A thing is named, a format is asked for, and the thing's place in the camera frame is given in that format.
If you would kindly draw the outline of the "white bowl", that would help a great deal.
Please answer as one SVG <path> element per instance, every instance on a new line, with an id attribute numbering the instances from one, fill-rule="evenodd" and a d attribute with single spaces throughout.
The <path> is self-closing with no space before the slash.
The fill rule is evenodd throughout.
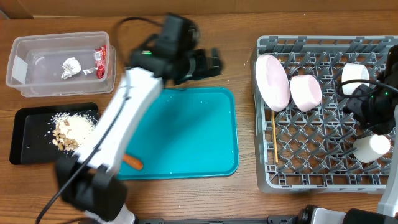
<path id="1" fill-rule="evenodd" d="M 346 82 L 350 80 L 369 80 L 369 72 L 364 65 L 347 63 L 343 67 L 341 74 L 341 81 Z M 342 86 L 343 94 L 351 95 L 361 83 L 349 83 Z"/>

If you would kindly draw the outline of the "white cup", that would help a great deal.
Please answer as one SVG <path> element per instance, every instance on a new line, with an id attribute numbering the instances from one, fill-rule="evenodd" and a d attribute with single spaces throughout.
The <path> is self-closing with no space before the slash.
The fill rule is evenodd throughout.
<path id="1" fill-rule="evenodd" d="M 374 134 L 361 139 L 357 139 L 353 147 L 354 156 L 363 163 L 369 163 L 380 158 L 390 150 L 389 139 L 383 135 Z"/>

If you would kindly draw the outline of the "pink plate with rice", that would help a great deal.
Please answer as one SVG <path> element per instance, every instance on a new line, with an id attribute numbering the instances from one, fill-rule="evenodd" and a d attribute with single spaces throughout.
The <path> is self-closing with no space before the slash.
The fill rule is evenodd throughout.
<path id="1" fill-rule="evenodd" d="M 273 55 L 258 56 L 255 78 L 266 105 L 273 111 L 284 110 L 289 104 L 290 87 L 282 64 Z"/>

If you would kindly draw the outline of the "wooden chopstick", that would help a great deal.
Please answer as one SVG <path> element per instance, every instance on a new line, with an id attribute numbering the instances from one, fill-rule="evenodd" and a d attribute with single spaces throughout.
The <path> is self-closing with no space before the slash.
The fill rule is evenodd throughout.
<path id="1" fill-rule="evenodd" d="M 272 125 L 272 137 L 273 137 L 273 143 L 274 143 L 274 159 L 275 163 L 277 164 L 279 162 L 278 158 L 278 150 L 277 150 L 277 136 L 276 136 L 276 126 L 275 126 L 275 113 L 273 110 L 271 110 L 271 125 Z"/>

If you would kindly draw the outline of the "orange carrot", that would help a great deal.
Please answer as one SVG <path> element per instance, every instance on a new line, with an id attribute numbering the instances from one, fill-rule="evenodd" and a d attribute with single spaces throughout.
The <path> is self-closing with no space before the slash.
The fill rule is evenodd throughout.
<path id="1" fill-rule="evenodd" d="M 142 170 L 144 167 L 143 163 L 139 159 L 132 157 L 128 154 L 125 154 L 123 156 L 123 161 L 135 170 Z"/>

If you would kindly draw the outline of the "white paper tissue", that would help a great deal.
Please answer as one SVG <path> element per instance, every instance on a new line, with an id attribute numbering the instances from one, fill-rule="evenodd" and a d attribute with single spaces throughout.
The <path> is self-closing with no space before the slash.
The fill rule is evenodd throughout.
<path id="1" fill-rule="evenodd" d="M 62 79 L 70 78 L 81 72 L 81 64 L 75 57 L 66 59 L 62 65 L 62 68 L 64 70 L 61 76 Z"/>

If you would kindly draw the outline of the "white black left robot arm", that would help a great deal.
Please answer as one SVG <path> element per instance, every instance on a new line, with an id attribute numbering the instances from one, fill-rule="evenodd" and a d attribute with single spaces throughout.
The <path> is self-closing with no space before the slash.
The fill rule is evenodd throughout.
<path id="1" fill-rule="evenodd" d="M 59 190 L 40 211 L 36 223 L 58 198 L 84 211 L 93 223 L 137 223 L 125 204 L 127 187 L 116 176 L 141 119 L 167 80 L 179 85 L 215 77 L 221 69 L 216 48 L 210 57 L 204 49 L 191 47 L 134 49 L 125 76 L 93 132 L 71 158 L 56 162 Z"/>

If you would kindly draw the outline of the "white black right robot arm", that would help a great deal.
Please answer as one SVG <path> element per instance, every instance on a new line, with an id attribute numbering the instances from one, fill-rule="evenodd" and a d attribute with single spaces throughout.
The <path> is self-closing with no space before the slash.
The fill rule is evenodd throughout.
<path id="1" fill-rule="evenodd" d="M 397 46 L 387 53 L 386 69 L 376 80 L 354 79 L 341 82 L 336 93 L 347 98 L 345 113 L 352 113 L 362 128 L 387 134 L 397 128 Z M 397 223 L 397 140 L 394 141 L 389 176 L 377 212 L 352 208 L 343 223 Z"/>

